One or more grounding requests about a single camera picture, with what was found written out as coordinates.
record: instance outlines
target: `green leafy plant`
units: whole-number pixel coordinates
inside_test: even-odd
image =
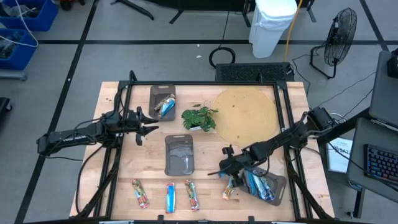
[[[218,110],[209,109],[207,106],[201,107],[200,104],[193,105],[193,107],[199,109],[185,110],[181,115],[181,118],[184,119],[183,125],[187,130],[193,126],[200,126],[205,132],[210,128],[216,128],[216,123],[211,116]]]

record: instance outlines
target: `computer keyboard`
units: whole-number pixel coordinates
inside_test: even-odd
[[[364,145],[366,176],[372,175],[390,184],[398,185],[398,152],[371,144]]]

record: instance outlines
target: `blue bin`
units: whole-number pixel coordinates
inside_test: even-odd
[[[35,40],[27,33],[26,30],[21,29],[0,29],[0,35],[7,37],[14,32],[21,33],[20,43],[35,45]],[[32,58],[36,47],[29,47],[17,44],[10,54],[9,58],[0,58],[0,69],[23,70]]]
[[[16,6],[15,0],[3,0],[3,3],[12,7]],[[24,18],[26,26],[31,31],[48,31],[57,16],[57,6],[51,0],[18,0],[19,5],[37,4],[42,6],[36,18]],[[10,29],[26,29],[20,17],[0,17],[0,22]]]

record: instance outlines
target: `gray floor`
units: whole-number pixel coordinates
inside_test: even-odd
[[[74,4],[70,12],[59,11],[49,32],[35,33],[40,40],[79,40],[93,0],[85,6]],[[100,0],[88,40],[200,40],[221,39],[226,12],[184,12],[170,25],[176,10],[155,4],[134,1],[153,13],[149,20],[122,5],[109,5]],[[395,0],[366,1],[385,40],[398,40],[395,21],[398,3]],[[350,7],[358,15],[355,40],[377,40],[359,0],[317,0],[313,13],[317,23],[302,11],[295,23],[292,40],[325,40],[330,24],[339,10]],[[230,14],[225,39],[247,39],[249,28],[242,16]],[[139,80],[214,80],[215,71],[208,64],[209,53],[218,45],[85,45],[78,62],[57,130],[71,129],[74,124],[93,117],[101,82],[125,80],[134,70]],[[236,52],[236,62],[280,62],[284,45],[278,45],[269,58],[252,56],[251,45],[226,45]],[[35,140],[45,133],[53,116],[62,86],[76,52],[76,45],[42,44],[36,50],[25,72],[28,80],[0,80],[0,96],[12,99],[14,110],[0,128],[0,219],[12,223],[21,204],[37,160]],[[309,53],[312,45],[291,45],[289,61]],[[398,46],[388,46],[393,50]],[[309,57],[296,60],[299,72],[311,81],[308,101],[311,107],[343,90],[352,83],[375,72],[380,45],[353,45],[337,77],[326,80],[309,66]],[[215,55],[217,63],[228,63],[230,56]],[[315,63],[332,72],[317,57]],[[303,81],[296,73],[296,80]],[[373,78],[349,89],[344,95],[325,103],[330,112],[347,113],[373,86]],[[369,105],[370,97],[347,117]],[[353,132],[345,135],[352,138]],[[84,147],[64,150],[59,155],[81,158]],[[46,160],[25,222],[67,218],[75,191],[80,162]],[[346,212],[353,209],[356,192],[328,180],[336,217],[349,220]],[[394,223],[398,205],[368,192],[359,222]]]

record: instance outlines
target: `floor fan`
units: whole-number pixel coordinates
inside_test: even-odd
[[[340,11],[333,19],[333,23],[330,27],[328,38],[326,39],[325,43],[321,46],[311,49],[310,65],[318,70],[318,72],[320,72],[322,75],[326,76],[327,79],[334,78],[336,76],[337,65],[340,64],[347,56],[348,50],[353,43],[355,30],[355,11],[350,8]],[[320,70],[312,63],[314,50],[316,51],[322,47],[325,48],[325,63],[334,68],[333,76],[327,75],[324,71]]]

